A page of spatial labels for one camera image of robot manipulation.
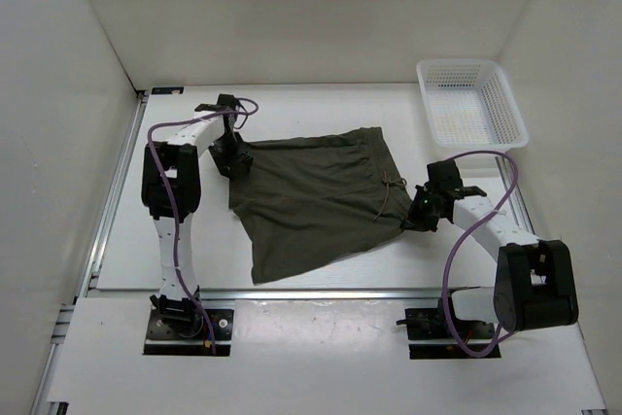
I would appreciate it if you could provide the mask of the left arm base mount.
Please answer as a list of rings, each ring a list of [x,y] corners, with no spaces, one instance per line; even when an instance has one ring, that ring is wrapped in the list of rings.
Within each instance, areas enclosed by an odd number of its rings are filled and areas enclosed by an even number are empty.
[[[181,330],[163,321],[159,313],[152,309],[147,324],[143,354],[145,356],[168,357],[229,357],[234,328],[232,308],[206,309],[214,331],[216,344],[208,326],[199,316],[199,322],[190,330]]]

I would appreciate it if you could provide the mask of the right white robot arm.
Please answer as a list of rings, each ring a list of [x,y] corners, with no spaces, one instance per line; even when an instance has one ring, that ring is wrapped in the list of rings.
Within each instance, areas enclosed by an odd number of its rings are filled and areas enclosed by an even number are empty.
[[[457,337],[471,323],[498,325],[508,333],[575,324],[579,309],[568,246],[526,231],[496,207],[477,186],[465,186],[458,165],[448,159],[428,165],[403,227],[436,231],[442,220],[475,240],[496,264],[491,287],[452,290],[443,270],[436,324]]]

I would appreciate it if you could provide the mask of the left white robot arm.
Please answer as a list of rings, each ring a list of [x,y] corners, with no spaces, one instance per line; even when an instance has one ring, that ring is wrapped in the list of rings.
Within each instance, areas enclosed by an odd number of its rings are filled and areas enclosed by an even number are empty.
[[[209,154],[230,181],[248,176],[253,158],[237,121],[258,110],[252,99],[221,94],[214,104],[198,105],[190,119],[157,123],[147,132],[141,200],[154,221],[161,267],[161,287],[151,302],[162,322],[184,338],[201,333],[216,340],[192,264],[191,223],[202,194],[199,161]]]

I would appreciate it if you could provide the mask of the olive green shorts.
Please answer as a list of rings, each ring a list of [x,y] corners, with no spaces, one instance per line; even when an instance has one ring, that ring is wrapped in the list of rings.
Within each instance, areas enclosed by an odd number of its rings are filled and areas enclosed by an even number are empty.
[[[390,242],[411,198],[379,127],[253,142],[228,207],[252,243],[251,277],[266,284]]]

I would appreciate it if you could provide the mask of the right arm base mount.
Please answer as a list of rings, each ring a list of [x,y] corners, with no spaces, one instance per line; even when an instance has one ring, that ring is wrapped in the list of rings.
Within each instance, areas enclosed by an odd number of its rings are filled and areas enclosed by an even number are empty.
[[[492,324],[457,320],[455,325],[459,336],[473,352],[483,352],[494,337]],[[410,360],[471,359],[453,338],[440,307],[406,308],[396,326],[406,330]]]

